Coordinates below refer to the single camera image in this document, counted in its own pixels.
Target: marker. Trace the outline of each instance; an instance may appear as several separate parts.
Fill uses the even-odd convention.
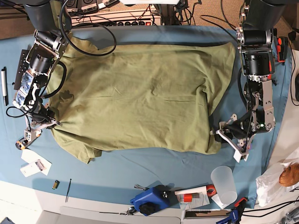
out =
[[[2,95],[4,99],[4,105],[8,105],[7,89],[6,89],[6,69],[5,67],[1,70],[1,81],[2,81]]]

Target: olive green cloth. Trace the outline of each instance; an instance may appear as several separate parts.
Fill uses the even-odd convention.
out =
[[[73,38],[81,49],[103,53]],[[85,56],[68,46],[61,61],[65,84],[50,99],[62,125],[56,142],[88,163],[102,150],[164,147],[214,154],[220,143],[210,136],[212,114],[231,79],[235,48],[178,45],[124,45],[103,57]],[[63,69],[48,85],[54,91]]]

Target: clamp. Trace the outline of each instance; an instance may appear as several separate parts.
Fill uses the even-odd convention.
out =
[[[229,213],[229,216],[219,222],[216,222],[216,224],[239,224],[241,221],[241,216],[245,209],[246,202],[247,198],[241,198],[241,200],[235,204],[235,208]]]

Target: plastic cup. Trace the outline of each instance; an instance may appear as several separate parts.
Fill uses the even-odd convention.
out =
[[[231,168],[220,166],[211,173],[211,179],[223,204],[231,204],[237,200],[237,191]]]

